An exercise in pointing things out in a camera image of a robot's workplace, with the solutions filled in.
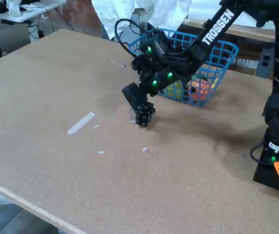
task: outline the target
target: white tape strip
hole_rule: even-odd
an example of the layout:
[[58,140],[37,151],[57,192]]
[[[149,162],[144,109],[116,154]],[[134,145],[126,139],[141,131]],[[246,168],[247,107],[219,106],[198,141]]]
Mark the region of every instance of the white tape strip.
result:
[[279,152],[279,146],[273,144],[272,142],[270,142],[270,143],[268,144],[268,146],[269,146],[270,148],[272,148],[273,150],[277,150],[277,151]]
[[83,117],[78,123],[76,123],[75,125],[73,125],[68,131],[67,133],[72,135],[73,133],[76,133],[81,127],[84,126],[84,124],[86,124],[88,121],[90,121],[93,117],[95,116],[95,114],[93,112],[88,113],[85,117]]

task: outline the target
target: white plastic bag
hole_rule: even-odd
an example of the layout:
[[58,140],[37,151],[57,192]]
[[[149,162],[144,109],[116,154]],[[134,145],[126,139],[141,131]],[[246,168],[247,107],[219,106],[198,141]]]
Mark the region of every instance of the white plastic bag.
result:
[[[138,8],[144,21],[154,27],[177,30],[188,14],[190,3],[191,0],[92,0],[110,39],[115,36],[115,23],[122,18],[130,19]],[[128,22],[121,22],[117,32],[128,26]]]
[[21,4],[22,0],[7,0],[6,7],[8,9],[7,14],[12,16],[21,16],[21,12],[19,9],[19,5]]

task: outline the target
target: yellow ball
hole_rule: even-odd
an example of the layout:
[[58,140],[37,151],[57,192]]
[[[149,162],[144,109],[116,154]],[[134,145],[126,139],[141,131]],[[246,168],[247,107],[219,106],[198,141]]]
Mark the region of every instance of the yellow ball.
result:
[[183,83],[182,81],[177,81],[168,87],[166,87],[164,90],[164,93],[168,95],[171,98],[176,98],[176,99],[183,99],[184,95],[184,89],[183,89]]

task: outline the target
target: gray floor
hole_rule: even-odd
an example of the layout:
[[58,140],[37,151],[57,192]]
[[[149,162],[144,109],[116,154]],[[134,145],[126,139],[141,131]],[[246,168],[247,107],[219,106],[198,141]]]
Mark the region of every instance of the gray floor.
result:
[[0,234],[59,234],[59,231],[15,204],[4,204],[0,205]]
[[[77,32],[89,34],[96,37],[101,36],[100,28],[95,29],[74,24],[72,26]],[[60,28],[70,29],[70,27],[63,22],[54,22],[52,28],[51,21],[49,19],[42,20],[41,24],[39,25],[39,29],[44,32],[44,35],[48,35],[52,33],[53,30],[56,31]],[[30,38],[26,24],[15,23],[14,25],[7,25],[1,23],[0,21],[0,47],[3,51],[10,53],[29,43]]]

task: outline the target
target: wall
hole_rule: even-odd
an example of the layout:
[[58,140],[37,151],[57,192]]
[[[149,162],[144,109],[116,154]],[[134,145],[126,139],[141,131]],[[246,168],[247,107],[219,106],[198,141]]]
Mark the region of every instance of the wall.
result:
[[[60,7],[59,11],[73,27],[82,27],[82,32],[89,34],[89,31],[92,31],[92,35],[95,33],[100,35],[100,20],[91,0],[67,0],[67,4]],[[50,14],[54,24],[64,23],[56,11],[51,11]]]

